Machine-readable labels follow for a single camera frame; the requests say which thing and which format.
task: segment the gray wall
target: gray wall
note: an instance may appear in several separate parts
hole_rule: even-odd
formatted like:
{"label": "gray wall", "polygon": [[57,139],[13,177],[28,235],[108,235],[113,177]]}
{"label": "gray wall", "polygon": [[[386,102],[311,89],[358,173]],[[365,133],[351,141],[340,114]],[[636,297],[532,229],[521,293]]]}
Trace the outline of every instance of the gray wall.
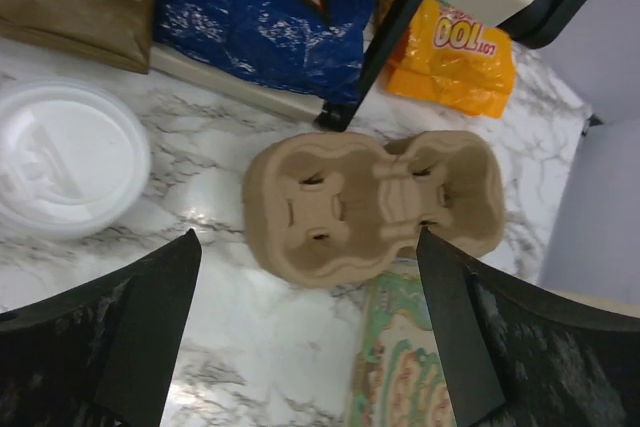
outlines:
{"label": "gray wall", "polygon": [[640,118],[640,0],[588,0],[541,53],[605,121]]}
{"label": "gray wall", "polygon": [[640,304],[640,120],[578,148],[539,284]]}

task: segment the marble countertop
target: marble countertop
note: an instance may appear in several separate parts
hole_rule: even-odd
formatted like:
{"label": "marble countertop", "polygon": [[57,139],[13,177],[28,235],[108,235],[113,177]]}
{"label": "marble countertop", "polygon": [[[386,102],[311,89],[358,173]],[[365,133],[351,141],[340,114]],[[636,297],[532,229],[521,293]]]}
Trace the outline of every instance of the marble countertop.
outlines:
{"label": "marble countertop", "polygon": [[[380,140],[469,130],[493,147],[506,235],[483,260],[535,282],[586,106],[539,57],[516,48],[518,80],[502,119],[467,117],[374,89],[351,130]],[[312,131],[157,72],[141,76],[0,40],[0,88],[67,76],[115,93],[152,144],[144,196],[104,232],[53,243],[0,227],[0,311],[111,272],[193,228],[203,260],[165,427],[339,425],[364,299],[360,286],[304,290],[261,270],[244,243],[243,173],[274,142]]]}

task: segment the chip bag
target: chip bag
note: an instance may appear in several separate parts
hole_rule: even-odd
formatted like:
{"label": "chip bag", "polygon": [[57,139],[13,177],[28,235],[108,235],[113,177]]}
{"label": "chip bag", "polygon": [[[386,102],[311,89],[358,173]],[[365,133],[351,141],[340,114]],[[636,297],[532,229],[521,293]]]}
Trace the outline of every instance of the chip bag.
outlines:
{"label": "chip bag", "polygon": [[439,0],[424,0],[390,64],[387,91],[495,118],[516,77],[507,34]]}

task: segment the blue chip bag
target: blue chip bag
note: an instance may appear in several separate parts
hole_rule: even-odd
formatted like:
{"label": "blue chip bag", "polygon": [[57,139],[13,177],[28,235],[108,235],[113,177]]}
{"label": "blue chip bag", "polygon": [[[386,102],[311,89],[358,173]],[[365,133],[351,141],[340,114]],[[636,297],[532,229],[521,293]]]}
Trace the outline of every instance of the blue chip bag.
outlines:
{"label": "blue chip bag", "polygon": [[359,100],[375,0],[158,0],[157,42],[267,87]]}

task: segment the white plastic lid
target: white plastic lid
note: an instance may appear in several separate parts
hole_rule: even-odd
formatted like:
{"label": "white plastic lid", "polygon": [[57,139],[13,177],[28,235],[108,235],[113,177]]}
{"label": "white plastic lid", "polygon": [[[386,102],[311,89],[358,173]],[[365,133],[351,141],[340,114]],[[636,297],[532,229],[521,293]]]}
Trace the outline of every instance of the white plastic lid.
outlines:
{"label": "white plastic lid", "polygon": [[35,237],[94,234],[140,196],[149,142],[118,98],[82,82],[0,91],[0,222]]}

